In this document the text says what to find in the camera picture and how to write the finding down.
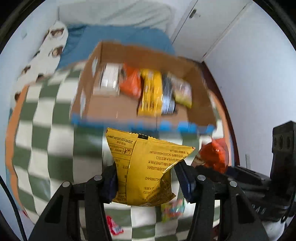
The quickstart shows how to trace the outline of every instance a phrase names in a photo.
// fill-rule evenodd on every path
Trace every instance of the red package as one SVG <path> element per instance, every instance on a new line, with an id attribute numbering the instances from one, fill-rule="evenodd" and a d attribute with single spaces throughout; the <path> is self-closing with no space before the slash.
<path id="1" fill-rule="evenodd" d="M 198 161 L 202 162 L 205 167 L 213 168 L 220 173 L 226 172 L 229 163 L 229 153 L 225 138 L 212 139 L 211 143 L 202 146 L 199 155 L 201 160 Z"/>
<path id="2" fill-rule="evenodd" d="M 124 77 L 119 82 L 120 91 L 131 97 L 141 97 L 141 77 L 138 69 L 123 64 Z"/>
<path id="3" fill-rule="evenodd" d="M 106 216 L 107 224 L 112 235 L 119 235 L 123 233 L 123 229 L 118 226 L 110 216 Z"/>

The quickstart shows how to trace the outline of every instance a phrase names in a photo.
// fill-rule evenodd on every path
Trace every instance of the orange trim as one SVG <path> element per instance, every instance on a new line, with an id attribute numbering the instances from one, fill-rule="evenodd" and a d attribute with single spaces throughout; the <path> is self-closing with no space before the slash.
<path id="1" fill-rule="evenodd" d="M 22 92 L 20 93 L 20 96 L 17 100 L 17 104 L 13 110 L 13 113 L 10 117 L 8 127 L 6 130 L 6 138 L 5 138 L 5 164 L 7 169 L 10 172 L 10 184 L 12 193 L 16 199 L 16 201 L 19 203 L 19 205 L 24 210 L 24 207 L 22 203 L 20 202 L 19 196 L 18 196 L 18 190 L 17 190 L 17 175 L 15 173 L 15 170 L 12 165 L 12 158 L 14 154 L 14 143 L 15 143 L 15 136 L 17 132 L 18 123 L 20 120 L 20 112 L 22 110 L 23 103 L 25 102 L 27 91 L 28 91 L 28 85 L 26 85 Z"/>
<path id="2" fill-rule="evenodd" d="M 211 90 L 209 90 L 209 93 L 212 96 L 213 101 L 215 102 L 216 109 L 217 109 L 219 116 L 221 117 L 221 120 L 222 120 L 223 134 L 224 134 L 225 142 L 226 142 L 226 145 L 228 147 L 228 152 L 229 152 L 229 164 L 228 165 L 231 166 L 232 165 L 231 138 L 230 138 L 230 131 L 228 128 L 226 115 L 225 115 L 223 107 L 222 107 L 220 101 L 218 100 L 217 96 Z"/>

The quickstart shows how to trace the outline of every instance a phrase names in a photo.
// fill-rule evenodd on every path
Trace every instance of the orange snack bag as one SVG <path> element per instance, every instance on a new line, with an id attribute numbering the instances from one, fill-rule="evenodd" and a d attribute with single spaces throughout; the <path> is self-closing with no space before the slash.
<path id="1" fill-rule="evenodd" d="M 139 69 L 123 64 L 124 77 L 120 80 L 120 91 L 131 97 L 141 97 L 141 79 Z"/>
<path id="2" fill-rule="evenodd" d="M 194 158 L 197 165 L 204 165 L 205 167 L 213 168 L 215 171 L 225 173 L 229 163 L 229 153 L 225 142 L 225 138 L 212 139 L 199 151 L 199 157 Z"/>

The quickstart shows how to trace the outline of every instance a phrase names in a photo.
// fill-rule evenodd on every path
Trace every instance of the silver screw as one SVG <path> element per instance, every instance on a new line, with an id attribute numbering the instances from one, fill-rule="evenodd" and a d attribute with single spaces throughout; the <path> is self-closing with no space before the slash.
<path id="1" fill-rule="evenodd" d="M 197 179 L 200 181 L 204 181 L 205 180 L 205 176 L 204 175 L 198 175 Z"/>
<path id="2" fill-rule="evenodd" d="M 237 182 L 235 182 L 235 181 L 231 181 L 229 184 L 234 188 L 237 186 Z"/>
<path id="3" fill-rule="evenodd" d="M 63 186 L 64 188 L 67 188 L 67 187 L 70 186 L 70 183 L 69 183 L 69 182 L 63 182 L 62 186 Z"/>
<path id="4" fill-rule="evenodd" d="M 100 180 L 102 180 L 102 176 L 101 175 L 96 175 L 96 176 L 94 176 L 94 180 L 95 181 L 100 181 Z"/>

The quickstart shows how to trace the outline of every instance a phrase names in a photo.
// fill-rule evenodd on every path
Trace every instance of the bed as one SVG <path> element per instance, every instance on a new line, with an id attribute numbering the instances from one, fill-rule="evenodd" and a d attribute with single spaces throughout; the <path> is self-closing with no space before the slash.
<path id="1" fill-rule="evenodd" d="M 85 64 L 84 60 L 96 44 L 101 40 L 114 40 L 174 54 L 171 42 L 165 34 L 171 18 L 170 9 L 166 5 L 151 2 L 141 5 L 138 1 L 122 1 L 120 6 L 117 5 L 118 9 L 103 12 L 99 20 L 96 15 L 92 17 L 90 13 L 102 12 L 103 7 L 94 3 L 60 6 L 59 18 L 67 25 L 68 38 L 57 70 L 53 75 L 44 76 L 39 82 L 23 88 L 10 118 L 6 138 L 7 183 L 19 209 L 34 223 L 63 181 L 85 182 L 100 174 L 105 166 L 113 162 L 104 129 L 73 127 L 69 121 L 69 109 L 75 96 L 75 91 L 69 92 L 69 89 L 75 90 L 75 83 L 78 83 L 80 71 Z M 127 13 L 116 15 L 114 19 L 110 17 L 122 9 L 128 9 Z M 71 88 L 63 87 L 61 90 L 62 84 L 69 81 Z M 58 101 L 58 93 L 62 97 L 61 102 Z M 217 119 L 217 129 L 212 136 L 159 132 L 143 134 L 196 147 L 185 160 L 188 165 L 192 163 L 202 143 L 210 142 L 211 137 L 224 137 L 231 165 L 232 141 L 225 114 L 216 96 L 210 91 L 209 95 Z M 42 98 L 54 101 L 48 105 L 44 104 Z M 35 113 L 38 113 L 41 125 L 34 124 Z M 57 152 L 51 143 L 65 146 L 68 152 Z M 172 190 L 177 198 L 182 198 L 174 171 Z M 219 223 L 219 205 L 219 202 L 215 203 L 213 226 Z M 105 205 L 105 212 L 125 231 L 114 236 L 114 240 L 184 240 L 190 228 L 194 208 L 194 204 L 187 204 L 182 218 L 167 223 L 161 222 L 159 207 L 131 207 L 111 203 Z M 80 221 L 82 239 L 87 240 L 83 203 L 80 205 Z"/>

